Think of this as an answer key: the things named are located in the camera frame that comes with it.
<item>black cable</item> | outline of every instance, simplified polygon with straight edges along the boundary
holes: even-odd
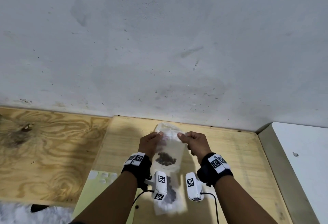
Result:
[[[215,200],[215,210],[216,210],[216,221],[217,221],[217,224],[219,224],[219,215],[217,213],[217,204],[216,204],[216,197],[215,197],[215,195],[213,195],[212,193],[207,193],[207,192],[202,192],[200,194],[201,195],[205,195],[205,194],[212,195],[214,197],[214,200]]]
[[[146,190],[146,191],[141,192],[141,193],[137,196],[137,198],[134,199],[133,204],[137,201],[137,199],[139,198],[139,196],[141,196],[141,195],[142,195],[143,193],[145,193],[145,192],[151,192],[151,193],[154,193],[153,190]]]

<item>forearm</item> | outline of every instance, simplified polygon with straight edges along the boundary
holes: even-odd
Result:
[[[215,192],[229,224],[277,224],[232,176],[220,178]]]
[[[137,191],[137,179],[124,171],[74,221],[85,224],[125,224]]]

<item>person's right arm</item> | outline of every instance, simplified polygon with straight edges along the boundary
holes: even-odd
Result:
[[[188,144],[191,154],[201,164],[204,156],[211,153],[206,136],[196,132],[178,134]],[[277,222],[240,186],[232,176],[223,176],[215,184],[224,216],[229,224],[277,224]]]

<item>wood grain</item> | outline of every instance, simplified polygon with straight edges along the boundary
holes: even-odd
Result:
[[[99,153],[92,166],[95,170],[121,173],[122,165],[138,150],[139,139],[154,131],[160,121],[115,116],[108,127]],[[206,135],[212,151],[221,154],[232,167],[236,180],[279,223],[292,223],[281,197],[268,160],[256,133],[216,127],[173,123],[183,131]],[[182,213],[155,216],[150,194],[137,201],[134,214],[138,223],[216,223],[215,204],[211,198],[195,203],[187,198],[185,175],[196,172],[199,164],[185,151],[179,178],[179,192],[183,196]],[[219,209],[220,224],[227,223]]]
[[[110,118],[0,108],[0,200],[75,206]]]

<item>yellow paper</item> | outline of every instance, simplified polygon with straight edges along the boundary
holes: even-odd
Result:
[[[116,173],[91,170],[75,206],[72,218],[77,217],[97,196],[117,178]],[[132,207],[126,224],[132,224],[135,208]]]

